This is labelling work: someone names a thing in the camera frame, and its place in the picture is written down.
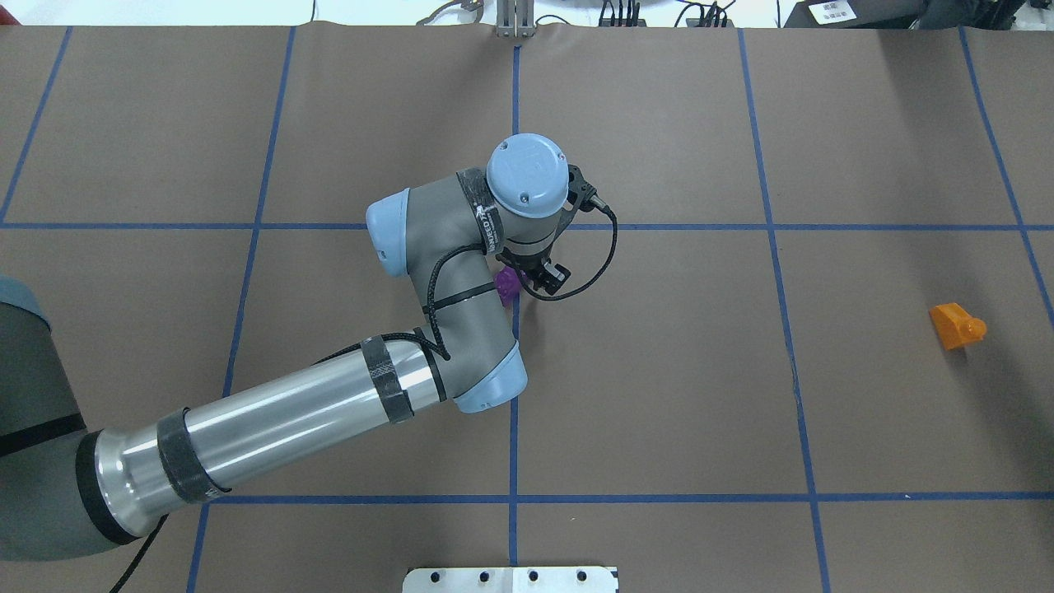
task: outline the white label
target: white label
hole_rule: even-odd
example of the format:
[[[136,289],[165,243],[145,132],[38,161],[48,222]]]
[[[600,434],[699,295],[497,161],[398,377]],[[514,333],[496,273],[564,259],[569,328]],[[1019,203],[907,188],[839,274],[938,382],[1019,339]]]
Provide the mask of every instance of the white label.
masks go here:
[[[808,9],[812,11],[816,22],[820,24],[851,21],[856,18],[856,13],[853,12],[853,6],[850,6],[848,0],[813,4]]]

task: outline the orange object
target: orange object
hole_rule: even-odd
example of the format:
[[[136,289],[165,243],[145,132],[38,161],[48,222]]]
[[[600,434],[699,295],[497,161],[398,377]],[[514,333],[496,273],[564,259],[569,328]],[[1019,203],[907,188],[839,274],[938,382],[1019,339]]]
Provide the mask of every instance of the orange object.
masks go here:
[[[930,310],[930,319],[933,320],[945,351],[980,342],[988,334],[988,325],[968,314],[958,303],[937,305]]]

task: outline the horizontal blue line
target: horizontal blue line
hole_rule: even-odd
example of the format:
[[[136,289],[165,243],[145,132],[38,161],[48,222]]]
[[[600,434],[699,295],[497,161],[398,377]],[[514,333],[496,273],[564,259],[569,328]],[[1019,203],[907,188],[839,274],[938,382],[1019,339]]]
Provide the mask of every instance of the horizontal blue line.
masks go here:
[[[226,496],[212,505],[508,505],[507,494]],[[1054,500],[1054,492],[818,493],[819,502]],[[706,505],[809,502],[807,493],[777,494],[520,494],[516,505]]]
[[[1054,231],[1054,224],[841,224],[777,222],[778,231]],[[42,230],[252,230],[253,222],[0,222],[0,229]],[[366,222],[261,222],[262,230],[366,230]],[[579,231],[609,231],[608,223],[573,223]],[[620,222],[623,231],[765,231],[749,222]]]

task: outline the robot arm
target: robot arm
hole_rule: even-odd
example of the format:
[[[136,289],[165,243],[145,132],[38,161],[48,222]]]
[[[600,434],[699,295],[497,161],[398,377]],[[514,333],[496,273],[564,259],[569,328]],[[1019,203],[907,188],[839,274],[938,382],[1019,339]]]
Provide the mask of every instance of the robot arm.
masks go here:
[[[549,260],[552,242],[583,203],[607,209],[588,201],[591,187],[552,141],[519,134],[485,172],[373,203],[377,256],[389,274],[410,276],[426,330],[369,338],[131,432],[86,434],[32,293],[0,276],[0,558],[102,552],[172,511],[445,399],[476,413],[516,397],[527,374],[485,257],[501,251],[555,292],[569,272]]]

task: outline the purple object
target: purple object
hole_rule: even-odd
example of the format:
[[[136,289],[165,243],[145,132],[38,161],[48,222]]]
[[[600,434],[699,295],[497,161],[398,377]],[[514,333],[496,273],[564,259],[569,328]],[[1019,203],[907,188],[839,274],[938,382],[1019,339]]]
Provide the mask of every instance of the purple object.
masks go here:
[[[494,274],[494,285],[497,286],[497,296],[502,299],[502,305],[508,308],[512,300],[520,294],[520,279],[516,278],[516,271],[505,265],[502,271]]]

